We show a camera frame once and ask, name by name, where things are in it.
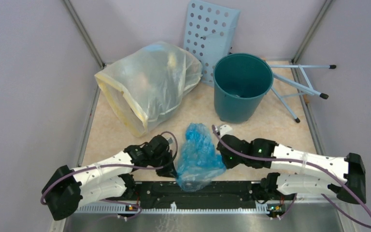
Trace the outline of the blue plastic trash bag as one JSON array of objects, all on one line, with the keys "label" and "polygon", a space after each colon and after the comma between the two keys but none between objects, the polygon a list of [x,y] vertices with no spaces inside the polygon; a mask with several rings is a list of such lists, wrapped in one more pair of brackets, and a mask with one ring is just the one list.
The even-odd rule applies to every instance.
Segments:
[{"label": "blue plastic trash bag", "polygon": [[204,124],[191,123],[187,127],[176,170],[176,181],[186,192],[203,189],[226,171],[221,155],[216,153],[211,133]]}]

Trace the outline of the teal plastic trash bin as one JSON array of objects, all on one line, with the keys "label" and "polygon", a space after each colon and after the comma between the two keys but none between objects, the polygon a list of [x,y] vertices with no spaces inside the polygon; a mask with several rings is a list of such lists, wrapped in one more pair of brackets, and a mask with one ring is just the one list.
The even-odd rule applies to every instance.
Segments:
[{"label": "teal plastic trash bin", "polygon": [[214,109],[221,121],[250,119],[273,85],[273,72],[261,58],[235,53],[221,58],[214,68]]}]

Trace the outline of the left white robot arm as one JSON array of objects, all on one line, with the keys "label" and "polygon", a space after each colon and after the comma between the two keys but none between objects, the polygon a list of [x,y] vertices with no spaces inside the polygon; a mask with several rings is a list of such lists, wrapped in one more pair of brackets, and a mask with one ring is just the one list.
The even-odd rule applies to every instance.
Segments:
[{"label": "left white robot arm", "polygon": [[129,200],[136,195],[136,182],[132,176],[136,170],[153,170],[162,177],[177,177],[173,162],[178,153],[178,142],[174,141],[174,145],[171,149],[169,140],[159,134],[149,142],[129,145],[117,154],[87,166],[61,166],[42,189],[41,204],[48,207],[54,220],[61,220],[89,203],[111,198]]}]

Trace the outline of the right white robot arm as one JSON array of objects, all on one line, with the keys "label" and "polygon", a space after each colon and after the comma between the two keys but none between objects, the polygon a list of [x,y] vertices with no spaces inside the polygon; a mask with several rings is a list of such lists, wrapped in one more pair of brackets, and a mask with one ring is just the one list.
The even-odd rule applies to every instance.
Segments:
[{"label": "right white robot arm", "polygon": [[336,196],[352,204],[366,203],[366,169],[362,157],[329,157],[295,150],[276,141],[257,138],[250,142],[233,135],[223,135],[217,150],[227,169],[244,164],[254,169],[267,168],[294,172],[271,173],[262,187],[270,199],[293,193]]}]

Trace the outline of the translucent white bag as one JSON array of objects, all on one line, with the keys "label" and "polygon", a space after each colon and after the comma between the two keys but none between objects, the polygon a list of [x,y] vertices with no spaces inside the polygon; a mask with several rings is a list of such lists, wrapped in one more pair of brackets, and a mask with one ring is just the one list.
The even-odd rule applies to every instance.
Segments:
[{"label": "translucent white bag", "polygon": [[141,48],[95,74],[118,119],[135,137],[168,120],[201,80],[202,64],[163,41]]}]

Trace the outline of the light blue perforated stool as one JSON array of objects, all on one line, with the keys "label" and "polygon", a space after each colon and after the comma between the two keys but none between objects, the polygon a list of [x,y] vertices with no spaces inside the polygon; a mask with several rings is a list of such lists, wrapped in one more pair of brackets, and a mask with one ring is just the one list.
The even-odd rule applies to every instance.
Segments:
[{"label": "light blue perforated stool", "polygon": [[[214,88],[214,68],[223,57],[230,55],[231,44],[235,29],[238,25],[240,11],[200,0],[190,1],[187,8],[187,26],[185,28],[183,48],[192,53],[202,64],[201,82]],[[273,81],[279,80],[297,90],[296,95],[316,95],[328,99],[326,93],[319,92],[312,87],[305,72],[306,69],[335,69],[336,65],[275,65],[275,68],[298,69],[306,84],[287,79],[273,72]],[[285,102],[285,95],[280,95],[272,86],[272,91],[277,99],[285,106],[296,123],[300,119]]]}]

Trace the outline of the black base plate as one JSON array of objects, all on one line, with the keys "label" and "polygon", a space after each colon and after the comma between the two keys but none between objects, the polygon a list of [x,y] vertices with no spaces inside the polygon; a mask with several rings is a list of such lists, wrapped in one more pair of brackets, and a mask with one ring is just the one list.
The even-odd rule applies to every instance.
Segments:
[{"label": "black base plate", "polygon": [[258,182],[213,181],[204,188],[187,192],[173,181],[143,181],[128,188],[120,197],[110,201],[139,203],[143,209],[167,209],[175,203],[178,209],[254,209],[259,203],[292,200],[293,194],[283,195],[265,190]]}]

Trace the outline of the left aluminium frame post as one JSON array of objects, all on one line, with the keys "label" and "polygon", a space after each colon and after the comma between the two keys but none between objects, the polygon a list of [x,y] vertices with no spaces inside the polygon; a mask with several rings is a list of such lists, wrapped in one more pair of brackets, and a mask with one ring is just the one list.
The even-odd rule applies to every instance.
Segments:
[{"label": "left aluminium frame post", "polygon": [[105,63],[103,62],[102,58],[100,57],[99,52],[97,51],[94,43],[92,42],[83,22],[81,21],[78,12],[74,8],[71,0],[62,0],[68,14],[70,15],[72,21],[74,22],[75,26],[77,27],[81,37],[83,38],[89,52],[91,53],[92,57],[96,61],[97,65],[102,70],[105,67]]}]

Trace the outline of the aluminium frame post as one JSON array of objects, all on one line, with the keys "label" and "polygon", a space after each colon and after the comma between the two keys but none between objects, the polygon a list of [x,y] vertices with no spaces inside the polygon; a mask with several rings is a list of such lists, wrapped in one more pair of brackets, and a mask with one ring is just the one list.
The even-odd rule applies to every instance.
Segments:
[{"label": "aluminium frame post", "polygon": [[310,42],[312,41],[315,33],[317,32],[320,24],[322,23],[323,19],[325,18],[326,14],[332,7],[334,0],[325,0],[322,7],[320,8],[318,14],[316,15],[314,21],[312,22],[311,26],[309,27],[304,39],[302,40],[298,50],[296,51],[294,57],[291,59],[293,64],[297,64],[301,57],[303,56],[305,50],[309,46]]},{"label": "aluminium frame post", "polygon": [[81,37],[83,38],[89,52],[91,53],[92,57],[96,61],[97,65],[102,70],[105,67],[105,63],[103,62],[102,58],[100,57],[99,52],[97,51],[94,43],[92,42],[83,22],[81,21],[78,12],[74,8],[71,0],[62,0],[68,14],[70,15],[72,21],[74,22],[75,26],[77,27]]}]

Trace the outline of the right aluminium frame post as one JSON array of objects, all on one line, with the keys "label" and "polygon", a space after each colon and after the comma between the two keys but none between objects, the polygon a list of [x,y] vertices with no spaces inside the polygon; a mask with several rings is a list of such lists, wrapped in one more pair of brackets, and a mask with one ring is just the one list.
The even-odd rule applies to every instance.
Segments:
[{"label": "right aluminium frame post", "polygon": [[325,18],[326,14],[332,7],[334,0],[325,0],[322,7],[320,8],[318,14],[316,15],[314,21],[312,22],[311,26],[309,27],[304,39],[302,40],[298,50],[296,51],[294,57],[291,59],[293,64],[297,64],[301,57],[303,56],[305,50],[309,46],[310,42],[312,41],[315,33],[317,32],[320,24],[322,23],[323,19]]}]

